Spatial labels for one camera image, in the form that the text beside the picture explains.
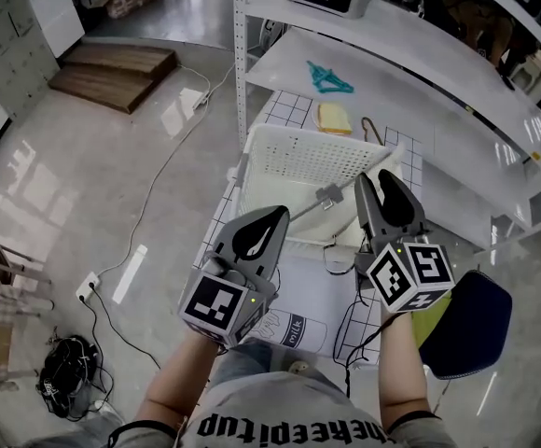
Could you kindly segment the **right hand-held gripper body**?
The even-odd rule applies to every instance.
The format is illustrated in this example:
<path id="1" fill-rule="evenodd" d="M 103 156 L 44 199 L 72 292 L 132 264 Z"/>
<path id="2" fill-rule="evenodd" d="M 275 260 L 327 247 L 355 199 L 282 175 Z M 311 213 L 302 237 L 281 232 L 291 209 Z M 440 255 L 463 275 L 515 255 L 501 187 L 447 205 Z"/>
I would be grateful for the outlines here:
<path id="1" fill-rule="evenodd" d="M 369 256 L 362 271 L 391 314 L 423 311 L 435 305 L 455 285 L 444 245 L 388 242 Z"/>

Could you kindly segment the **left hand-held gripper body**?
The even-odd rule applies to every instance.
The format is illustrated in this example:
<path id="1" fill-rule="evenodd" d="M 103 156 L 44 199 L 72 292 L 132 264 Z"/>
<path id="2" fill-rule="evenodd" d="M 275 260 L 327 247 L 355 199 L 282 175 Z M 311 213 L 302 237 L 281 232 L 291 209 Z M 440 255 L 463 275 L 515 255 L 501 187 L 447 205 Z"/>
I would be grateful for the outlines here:
<path id="1" fill-rule="evenodd" d="M 276 299 L 276 267 L 253 271 L 214 253 L 190 275 L 178 315 L 187 326 L 213 342 L 232 348 L 243 342 Z"/>

